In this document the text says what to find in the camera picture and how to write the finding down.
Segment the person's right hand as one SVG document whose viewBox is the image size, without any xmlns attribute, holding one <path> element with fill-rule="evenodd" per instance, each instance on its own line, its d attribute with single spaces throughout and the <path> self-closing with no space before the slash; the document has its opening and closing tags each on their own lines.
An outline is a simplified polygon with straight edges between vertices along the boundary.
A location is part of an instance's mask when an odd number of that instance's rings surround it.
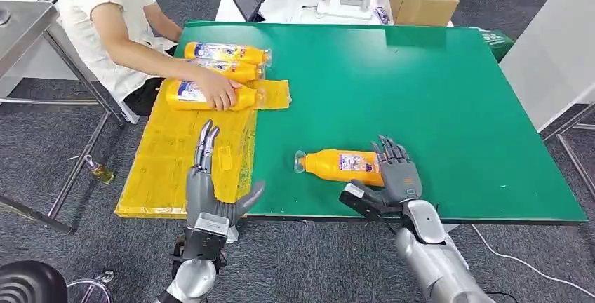
<svg viewBox="0 0 595 303">
<path fill-rule="evenodd" d="M 193 81 L 211 109 L 228 110 L 237 103 L 236 90 L 243 85 L 208 69 L 200 69 Z"/>
</svg>

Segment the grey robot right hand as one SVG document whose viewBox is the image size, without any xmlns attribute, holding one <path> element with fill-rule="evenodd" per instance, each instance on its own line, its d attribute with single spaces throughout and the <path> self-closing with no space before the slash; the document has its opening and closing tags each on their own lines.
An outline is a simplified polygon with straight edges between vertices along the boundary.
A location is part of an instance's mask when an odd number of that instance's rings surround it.
<svg viewBox="0 0 595 303">
<path fill-rule="evenodd" d="M 378 135 L 380 144 L 371 142 L 380 167 L 384 188 L 373 190 L 360 180 L 352 180 L 357 187 L 359 198 L 380 206 L 397 206 L 410 199 L 420 198 L 422 183 L 415 163 L 410 159 L 405 147 L 395 143 L 390 137 Z"/>
</svg>

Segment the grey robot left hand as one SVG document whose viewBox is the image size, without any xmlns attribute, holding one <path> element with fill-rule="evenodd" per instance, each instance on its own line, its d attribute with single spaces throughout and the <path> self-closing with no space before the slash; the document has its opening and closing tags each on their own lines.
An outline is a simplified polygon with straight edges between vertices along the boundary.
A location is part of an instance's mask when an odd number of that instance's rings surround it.
<svg viewBox="0 0 595 303">
<path fill-rule="evenodd" d="M 212 120 L 204 123 L 194 152 L 193 165 L 186 181 L 187 226 L 194 226 L 199 214 L 208 213 L 227 218 L 232 227 L 258 202 L 265 190 L 265 182 L 255 182 L 248 194 L 234 203 L 220 201 L 215 197 L 212 180 L 214 142 L 220 129 Z"/>
</svg>

